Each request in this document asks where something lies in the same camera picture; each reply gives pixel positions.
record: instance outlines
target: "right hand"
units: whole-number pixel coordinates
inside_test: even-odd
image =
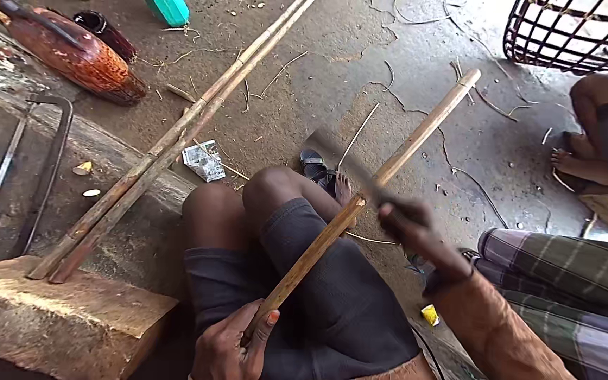
[[[459,281],[472,273],[468,260],[433,228],[432,214],[424,203],[384,203],[379,207],[379,221],[405,248],[433,263],[446,280]]]
[[[193,380],[258,380],[264,367],[264,350],[279,317],[278,310],[259,321],[247,348],[240,345],[243,332],[263,299],[244,305],[224,320],[208,327],[196,342],[190,378]]]

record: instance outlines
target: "checkered lungi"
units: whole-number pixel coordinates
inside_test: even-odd
[[[492,229],[474,265],[567,369],[608,379],[608,243]]]

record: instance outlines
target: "green container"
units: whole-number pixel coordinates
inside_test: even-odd
[[[156,17],[167,22],[168,25],[177,27],[185,25],[189,21],[189,7],[184,0],[145,0],[149,9]]]

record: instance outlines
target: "fingernail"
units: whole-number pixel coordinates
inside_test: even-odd
[[[393,205],[390,203],[384,203],[379,207],[379,216],[384,218],[393,211]]]
[[[266,318],[266,324],[273,326],[278,321],[278,317],[280,317],[280,312],[278,310],[272,310]]]

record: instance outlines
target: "dirt floor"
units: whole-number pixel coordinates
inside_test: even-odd
[[[171,83],[194,96],[209,87],[282,12],[281,2],[200,0],[190,5],[189,28],[162,31],[144,1],[41,0],[71,15],[83,9],[104,13],[139,48],[132,68],[149,87],[139,105],[121,108],[80,92],[75,112],[146,151],[179,118],[186,101],[165,90]],[[403,197],[432,204],[445,238],[458,247],[476,247],[480,233],[502,227],[481,188],[452,167],[465,170],[484,188],[510,228],[578,235],[589,211],[553,180],[549,158],[563,131],[578,131],[570,114],[571,74],[514,65],[501,50],[502,31],[511,7],[508,1],[477,1],[449,6],[452,20],[410,24],[444,15],[438,0],[409,4],[393,0],[347,0],[314,3],[293,29],[249,74],[250,93],[262,94],[282,65],[303,52],[264,92],[250,97],[239,87],[198,140],[215,139],[225,163],[250,177],[272,165],[299,166],[297,157],[306,136],[325,126],[338,131],[347,144],[369,111],[379,106],[352,152],[371,170],[377,169],[423,120],[455,83],[450,61],[464,71],[479,68],[477,88],[511,120],[487,106],[475,93],[454,110],[388,186]],[[394,72],[391,88],[389,65]],[[511,80],[499,68],[513,77]],[[193,80],[198,92],[192,88]],[[528,104],[517,95],[519,86]],[[156,90],[161,93],[159,99]],[[552,133],[542,145],[548,128]],[[194,174],[177,168],[184,177]],[[243,179],[229,176],[228,186]],[[385,239],[376,214],[367,210],[355,233]],[[393,246],[359,241],[368,259],[394,289],[410,318],[423,324],[419,309],[423,279],[405,269],[407,261]],[[437,336],[458,348],[444,326]]]

